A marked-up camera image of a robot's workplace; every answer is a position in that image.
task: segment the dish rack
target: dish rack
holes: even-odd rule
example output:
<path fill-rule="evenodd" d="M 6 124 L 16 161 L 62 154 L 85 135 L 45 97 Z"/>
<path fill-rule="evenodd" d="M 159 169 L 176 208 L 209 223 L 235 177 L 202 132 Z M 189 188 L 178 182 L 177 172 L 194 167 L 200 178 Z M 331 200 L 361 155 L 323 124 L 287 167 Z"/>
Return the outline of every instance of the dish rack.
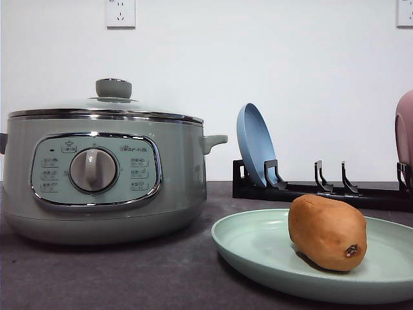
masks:
<path fill-rule="evenodd" d="M 268 172 L 275 170 L 278 182 L 270 181 Z M 232 197 L 277 202 L 292 202 L 304 194 L 315 194 L 326 198 L 347 202 L 355 208 L 376 209 L 388 211 L 413 212 L 413 190 L 410 185 L 411 169 L 404 163 L 397 163 L 399 188 L 394 189 L 364 189 L 351 182 L 346 177 L 345 161 L 341 162 L 341 186 L 329 183 L 323 177 L 323 163 L 314 163 L 315 184 L 298 184 L 284 181 L 278 173 L 278 160 L 264 162 L 264 175 L 267 187 L 254 184 L 244 166 L 243 160 L 233 161 Z"/>

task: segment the glass lid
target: glass lid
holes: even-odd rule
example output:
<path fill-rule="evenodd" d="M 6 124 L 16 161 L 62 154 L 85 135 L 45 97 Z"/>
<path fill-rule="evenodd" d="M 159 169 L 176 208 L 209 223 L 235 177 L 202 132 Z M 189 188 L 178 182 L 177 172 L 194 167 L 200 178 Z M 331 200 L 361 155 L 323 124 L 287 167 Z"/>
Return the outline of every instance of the glass lid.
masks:
<path fill-rule="evenodd" d="M 43 118 L 53 116 L 78 115 L 98 115 L 98 116 L 132 116 L 144 118 L 164 118 L 177 119 L 192 123 L 202 124 L 203 120 L 183 114 L 169 112 L 153 112 L 145 108 L 144 104 L 137 100 L 130 99 L 132 94 L 132 84 L 123 79 L 107 78 L 96 81 L 97 97 L 88 98 L 80 104 L 73 103 L 60 104 L 58 107 L 42 108 L 33 110 L 20 110 L 9 113 L 10 118 L 22 116 L 43 116 Z"/>

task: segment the table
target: table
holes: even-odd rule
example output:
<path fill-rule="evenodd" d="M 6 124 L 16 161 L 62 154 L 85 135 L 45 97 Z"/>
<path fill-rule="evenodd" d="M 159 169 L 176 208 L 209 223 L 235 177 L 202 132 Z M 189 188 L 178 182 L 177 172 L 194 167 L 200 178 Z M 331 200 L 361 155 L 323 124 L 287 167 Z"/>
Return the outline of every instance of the table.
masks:
<path fill-rule="evenodd" d="M 366 309 L 290 296 L 239 274 L 218 254 L 211 226 L 236 212 L 288 208 L 290 204 L 233 199 L 230 181 L 210 181 L 207 190 L 205 211 L 195 222 L 143 242 L 49 245 L 16 235 L 2 219 L 0 308 Z M 413 213 L 361 211 L 413 227 Z M 413 300 L 374 309 L 411 310 Z"/>

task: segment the pot base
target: pot base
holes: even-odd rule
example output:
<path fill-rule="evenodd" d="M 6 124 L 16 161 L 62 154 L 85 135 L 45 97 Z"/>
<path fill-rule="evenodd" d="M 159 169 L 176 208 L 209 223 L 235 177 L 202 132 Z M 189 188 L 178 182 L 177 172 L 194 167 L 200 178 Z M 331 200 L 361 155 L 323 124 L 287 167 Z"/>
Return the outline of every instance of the pot base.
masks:
<path fill-rule="evenodd" d="M 149 239 L 184 228 L 202 205 L 185 210 L 107 220 L 42 220 L 4 213 L 17 233 L 33 240 L 67 245 L 98 245 Z"/>

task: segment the wall socket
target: wall socket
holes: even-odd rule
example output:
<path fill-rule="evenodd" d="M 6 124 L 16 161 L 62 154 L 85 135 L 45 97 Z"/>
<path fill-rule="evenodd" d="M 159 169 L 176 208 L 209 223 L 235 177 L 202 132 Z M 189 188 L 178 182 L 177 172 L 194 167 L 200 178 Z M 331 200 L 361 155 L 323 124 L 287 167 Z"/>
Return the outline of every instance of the wall socket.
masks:
<path fill-rule="evenodd" d="M 398 0 L 398 27 L 413 27 L 413 0 Z"/>
<path fill-rule="evenodd" d="M 135 0 L 106 0 L 108 29 L 135 28 Z"/>

